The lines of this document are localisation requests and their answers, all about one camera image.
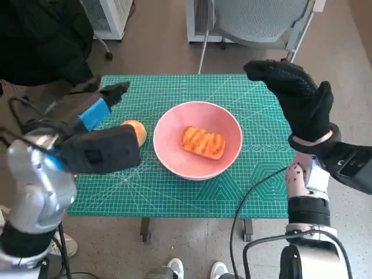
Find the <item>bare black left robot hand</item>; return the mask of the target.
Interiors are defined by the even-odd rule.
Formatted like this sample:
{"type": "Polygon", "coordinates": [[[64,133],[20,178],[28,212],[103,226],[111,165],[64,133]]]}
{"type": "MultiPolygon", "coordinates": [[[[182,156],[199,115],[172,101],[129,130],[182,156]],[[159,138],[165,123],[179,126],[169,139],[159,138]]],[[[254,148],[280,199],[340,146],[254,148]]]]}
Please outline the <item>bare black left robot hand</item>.
{"type": "Polygon", "coordinates": [[[60,121],[76,133],[92,131],[111,113],[130,86],[129,81],[100,87],[101,76],[95,76],[77,85],[60,102],[62,115],[60,121]]]}

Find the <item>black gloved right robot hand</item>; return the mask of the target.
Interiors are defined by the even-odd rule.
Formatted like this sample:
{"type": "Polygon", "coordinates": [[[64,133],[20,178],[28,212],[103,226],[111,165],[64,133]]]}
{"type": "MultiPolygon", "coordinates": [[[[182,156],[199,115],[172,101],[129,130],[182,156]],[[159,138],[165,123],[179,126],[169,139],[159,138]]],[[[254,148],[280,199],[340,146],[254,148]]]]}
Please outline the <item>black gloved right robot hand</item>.
{"type": "Polygon", "coordinates": [[[328,81],[317,85],[302,67],[286,60],[252,60],[244,71],[277,97],[294,136],[315,142],[329,132],[334,96],[328,81]]]}

